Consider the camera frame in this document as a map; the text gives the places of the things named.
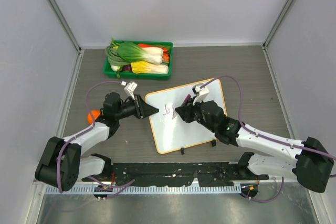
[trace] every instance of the white wall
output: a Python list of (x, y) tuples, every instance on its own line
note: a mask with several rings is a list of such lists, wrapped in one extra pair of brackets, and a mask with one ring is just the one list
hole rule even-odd
[[(269, 52), (296, 137), (336, 155), (336, 0), (296, 0)], [(333, 218), (335, 188), (331, 178), (324, 196)]]
[(56, 0), (84, 47), (264, 42), (286, 0)]
[(0, 222), (25, 214), (76, 57), (46, 0), (0, 0)]

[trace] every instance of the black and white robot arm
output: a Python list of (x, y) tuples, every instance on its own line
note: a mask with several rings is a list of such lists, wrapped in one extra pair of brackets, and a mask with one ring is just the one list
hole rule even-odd
[(111, 174), (111, 159), (99, 154), (81, 158), (82, 154), (96, 144), (109, 139), (119, 128), (119, 120), (129, 116), (146, 118), (159, 110), (144, 102), (138, 94), (133, 94), (137, 84), (130, 82), (125, 91), (129, 95), (123, 101), (118, 93), (105, 96), (103, 108), (95, 120), (95, 125), (64, 138), (52, 137), (47, 142), (40, 162), (35, 171), (35, 178), (41, 182), (57, 187), (57, 159), (61, 148), (67, 141), (75, 138), (66, 146), (60, 166), (61, 188), (70, 190), (77, 180), (98, 175), (98, 178)]
[(214, 101), (204, 99), (209, 94), (202, 84), (194, 86), (194, 97), (189, 97), (175, 111), (186, 123), (198, 122), (225, 144), (255, 149), (270, 156), (255, 153), (245, 153), (241, 159), (255, 175), (275, 175), (296, 179), (307, 189), (322, 193), (325, 191), (334, 161), (320, 154), (301, 150), (294, 146), (302, 146), (328, 153), (315, 138), (306, 141), (293, 140), (262, 132), (248, 124), (243, 126), (238, 120), (227, 117), (222, 108)]

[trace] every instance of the orange fruit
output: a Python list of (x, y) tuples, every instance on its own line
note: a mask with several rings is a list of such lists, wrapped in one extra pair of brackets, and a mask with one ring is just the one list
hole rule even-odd
[[(91, 110), (91, 112), (92, 112), (95, 120), (100, 116), (100, 110)], [(92, 117), (91, 117), (90, 113), (88, 114), (87, 119), (88, 119), (89, 124), (93, 123), (93, 120), (92, 120)]]

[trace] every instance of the wooden tabletop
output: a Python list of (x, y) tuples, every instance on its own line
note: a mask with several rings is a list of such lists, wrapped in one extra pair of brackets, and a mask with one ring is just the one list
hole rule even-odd
[[(152, 91), (167, 89), (199, 80), (229, 74), (238, 79), (244, 93), (243, 121), (259, 130), (289, 137), (285, 119), (261, 46), (176, 47), (172, 76), (168, 81), (137, 80), (137, 93), (145, 97)], [(87, 91), (98, 82), (111, 80), (102, 73), (104, 50), (85, 50), (64, 136), (72, 135), (88, 126), (85, 106)], [(221, 80), (228, 116), (237, 118), (239, 91), (236, 84)], [(100, 109), (109, 92), (126, 94), (117, 84), (97, 87), (89, 96), (91, 109)], [(120, 121), (120, 127), (110, 139), (86, 152), (98, 153), (113, 162), (210, 162), (238, 161), (247, 149), (217, 142), (198, 145), (180, 152), (161, 155), (156, 151), (149, 119), (134, 117)]]

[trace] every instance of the green basket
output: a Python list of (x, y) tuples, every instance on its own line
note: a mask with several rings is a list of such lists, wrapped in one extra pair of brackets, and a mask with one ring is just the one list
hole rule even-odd
[[(169, 72), (167, 74), (158, 73), (129, 73), (129, 72), (119, 72), (120, 78), (129, 79), (148, 79), (148, 80), (168, 80), (172, 74), (172, 64), (173, 64), (173, 43), (171, 42), (160, 42), (160, 41), (132, 41), (135, 44), (147, 44), (147, 45), (163, 45), (171, 46), (170, 49), (170, 62), (169, 62)], [(117, 73), (111, 69), (110, 63), (106, 57), (103, 73), (110, 78), (118, 78)]]

